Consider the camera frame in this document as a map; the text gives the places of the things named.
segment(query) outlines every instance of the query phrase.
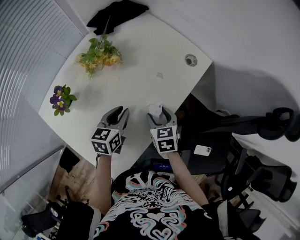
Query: white blinds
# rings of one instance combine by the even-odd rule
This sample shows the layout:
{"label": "white blinds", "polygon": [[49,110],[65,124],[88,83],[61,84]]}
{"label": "white blinds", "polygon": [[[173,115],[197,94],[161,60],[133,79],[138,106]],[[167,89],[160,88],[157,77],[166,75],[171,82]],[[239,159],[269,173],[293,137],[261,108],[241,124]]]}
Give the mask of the white blinds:
{"label": "white blinds", "polygon": [[38,110],[82,38],[53,0],[0,0],[0,189],[63,144]]}

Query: person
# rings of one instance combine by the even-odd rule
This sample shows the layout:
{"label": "person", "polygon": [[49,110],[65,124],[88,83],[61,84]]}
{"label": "person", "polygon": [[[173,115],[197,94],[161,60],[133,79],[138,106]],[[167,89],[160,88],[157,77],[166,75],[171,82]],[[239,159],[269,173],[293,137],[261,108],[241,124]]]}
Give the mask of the person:
{"label": "person", "polygon": [[94,209],[90,239],[224,239],[180,155],[167,156],[173,173],[147,170],[149,158],[142,159],[143,168],[125,171],[112,185],[112,157],[100,156],[89,200]]}

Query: white wall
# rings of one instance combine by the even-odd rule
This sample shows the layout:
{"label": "white wall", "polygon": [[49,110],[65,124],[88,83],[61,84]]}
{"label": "white wall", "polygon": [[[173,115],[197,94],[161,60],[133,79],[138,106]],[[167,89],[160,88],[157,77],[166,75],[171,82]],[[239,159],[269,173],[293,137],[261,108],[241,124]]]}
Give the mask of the white wall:
{"label": "white wall", "polygon": [[20,218],[33,210],[40,212],[45,209],[43,199],[47,199],[49,194],[60,152],[51,155],[2,192],[0,195],[1,240],[28,239],[22,231],[19,231],[22,226]]}
{"label": "white wall", "polygon": [[[113,0],[68,0],[87,23]],[[300,10],[292,0],[139,0],[215,63],[217,105],[264,115],[300,104]],[[243,136],[250,148],[300,175],[300,141]],[[300,199],[300,187],[294,200]],[[300,219],[300,208],[293,215]]]}

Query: person's left arm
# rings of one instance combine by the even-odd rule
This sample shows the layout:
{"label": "person's left arm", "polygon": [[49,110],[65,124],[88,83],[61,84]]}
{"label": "person's left arm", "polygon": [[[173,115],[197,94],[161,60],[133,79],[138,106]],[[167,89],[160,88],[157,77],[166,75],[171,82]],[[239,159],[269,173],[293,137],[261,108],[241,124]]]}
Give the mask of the person's left arm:
{"label": "person's left arm", "polygon": [[90,193],[89,205],[105,215],[112,207],[111,201],[111,164],[112,156],[101,155]]}

